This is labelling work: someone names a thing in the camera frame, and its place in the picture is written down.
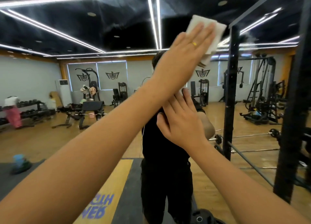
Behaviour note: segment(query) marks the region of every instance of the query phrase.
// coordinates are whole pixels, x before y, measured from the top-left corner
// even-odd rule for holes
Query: air conditioner
[[[56,80],[56,88],[63,106],[72,104],[72,97],[69,82],[67,79]]]

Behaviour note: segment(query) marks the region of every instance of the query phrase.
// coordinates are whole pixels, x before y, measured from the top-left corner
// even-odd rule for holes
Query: pink pants
[[[22,126],[21,114],[16,105],[14,105],[13,108],[5,109],[4,111],[6,113],[7,120],[13,127],[18,128]]]

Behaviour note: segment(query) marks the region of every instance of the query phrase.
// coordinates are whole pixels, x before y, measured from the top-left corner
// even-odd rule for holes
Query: hand
[[[180,33],[158,62],[153,77],[166,86],[169,95],[181,89],[191,78],[214,40],[215,24],[203,27],[204,24],[200,23],[190,34]]]
[[[178,92],[165,103],[165,115],[158,114],[157,126],[168,140],[189,152],[206,138],[188,89],[183,89],[183,95]]]

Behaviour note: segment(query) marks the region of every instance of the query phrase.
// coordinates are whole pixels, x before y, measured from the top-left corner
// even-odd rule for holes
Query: man
[[[165,51],[152,60],[153,68]],[[193,99],[205,136],[210,139],[215,129],[205,111]],[[167,140],[157,127],[157,112],[142,129],[142,206],[148,224],[160,224],[163,220],[165,199],[168,212],[177,224],[189,224],[192,210],[192,172],[189,155],[181,147]]]

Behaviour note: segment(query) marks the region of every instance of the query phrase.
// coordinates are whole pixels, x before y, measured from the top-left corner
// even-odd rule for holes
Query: finger
[[[183,95],[181,95],[179,92],[177,92],[177,93],[175,94],[175,97],[176,97],[178,103],[180,104],[181,108],[182,108],[183,110],[186,110],[186,109],[188,108],[188,105],[187,105],[187,103],[185,102],[185,99],[184,99]]]
[[[162,132],[163,136],[169,139],[171,135],[171,131],[169,129],[169,124],[165,120],[165,116],[163,115],[163,113],[158,113],[156,124],[158,128],[160,129],[160,131]]]
[[[183,95],[184,95],[184,98],[185,98],[185,101],[186,101],[188,107],[189,107],[193,112],[196,112],[196,108],[195,108],[195,106],[194,106],[194,104],[193,104],[193,100],[192,100],[192,98],[191,98],[191,95],[190,95],[190,93],[189,93],[189,90],[186,89],[186,88],[184,88],[182,91],[183,91]]]
[[[215,38],[215,31],[212,31],[212,33],[208,37],[206,37],[203,43],[195,50],[199,59],[202,59],[203,55],[207,52],[208,48],[214,41],[214,38]]]
[[[185,37],[186,37],[185,32],[181,32],[180,34],[178,34],[177,37],[175,38],[174,42],[172,43],[171,48],[180,44]]]
[[[181,105],[179,104],[178,100],[176,99],[175,96],[172,96],[170,99],[169,99],[169,103],[171,104],[173,110],[175,111],[175,113],[179,113],[181,111],[183,111]]]
[[[204,40],[212,34],[212,32],[215,30],[215,26],[215,23],[209,24],[193,39],[193,42],[196,43],[196,48],[198,48],[204,42]]]
[[[188,45],[189,43],[193,42],[193,39],[202,31],[204,28],[204,24],[202,22],[198,23],[194,29],[186,35],[186,37],[181,42],[181,45]]]
[[[169,103],[169,101],[164,103],[163,110],[165,112],[165,115],[166,115],[168,121],[170,121],[176,114],[175,111],[173,110],[173,107]]]

